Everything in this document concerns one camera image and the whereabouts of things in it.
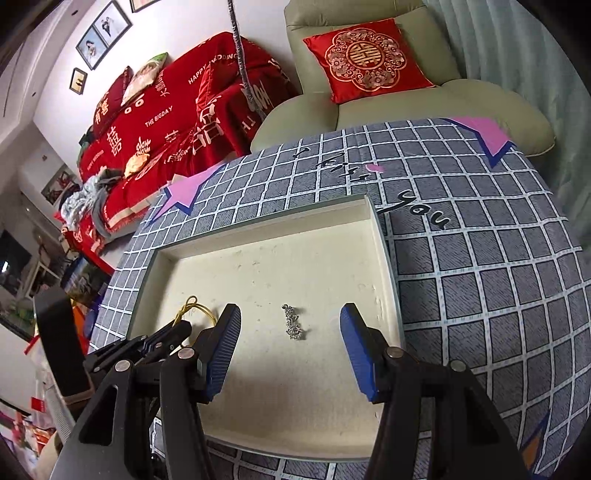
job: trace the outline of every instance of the white tray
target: white tray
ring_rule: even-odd
[[[390,345],[402,327],[385,242],[367,196],[286,210],[160,249],[132,319],[131,338],[155,332],[190,295],[219,315],[242,311],[242,331],[222,392],[200,406],[216,440],[307,459],[370,456],[381,406],[360,393],[340,334],[339,313],[356,303]],[[305,340],[286,334],[287,303]],[[185,315],[193,334],[211,324]]]

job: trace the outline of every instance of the white ceiling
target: white ceiling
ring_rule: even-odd
[[[94,1],[64,0],[28,36],[0,76],[0,154],[33,121],[61,49]]]

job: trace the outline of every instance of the hanging cord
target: hanging cord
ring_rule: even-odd
[[[242,39],[240,38],[240,31],[238,30],[238,20],[236,19],[236,12],[234,11],[234,1],[228,0],[228,11],[230,13],[230,21],[232,23],[232,36],[236,44],[236,54],[238,55],[238,70],[240,70],[240,77],[242,77],[242,84],[244,85],[246,99],[248,103],[254,105],[254,108],[261,120],[267,118],[267,114],[261,109],[259,104],[255,101],[255,96],[252,93],[252,85],[248,80],[248,73],[246,71],[244,61],[244,48],[242,47]]]

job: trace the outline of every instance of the picture frame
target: picture frame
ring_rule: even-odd
[[[79,68],[74,68],[72,71],[72,78],[70,79],[70,90],[76,92],[78,95],[84,93],[84,87],[86,86],[86,78],[88,74]]]
[[[131,22],[116,1],[110,2],[96,17],[92,26],[107,47],[112,47],[131,27]]]
[[[76,50],[90,70],[98,67],[131,25],[119,4],[115,0],[110,1],[76,45]]]
[[[137,13],[158,1],[159,0],[129,0],[129,3],[131,4],[131,11]]]
[[[52,205],[58,205],[63,193],[73,183],[78,183],[75,175],[66,165],[63,165],[45,185],[41,194]]]

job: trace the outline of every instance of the gray cloth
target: gray cloth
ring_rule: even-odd
[[[102,191],[119,181],[122,177],[120,170],[104,168],[97,175],[90,177],[79,192],[71,195],[61,206],[61,216],[68,230],[78,230],[82,217],[93,209],[93,206]]]
[[[111,232],[109,232],[105,226],[105,221],[103,220],[102,216],[102,209],[108,196],[109,192],[107,191],[106,186],[101,188],[96,194],[95,201],[92,204],[92,210],[90,211],[90,214],[92,215],[92,223],[95,226],[96,232],[102,238],[104,238],[106,242],[111,240]]]

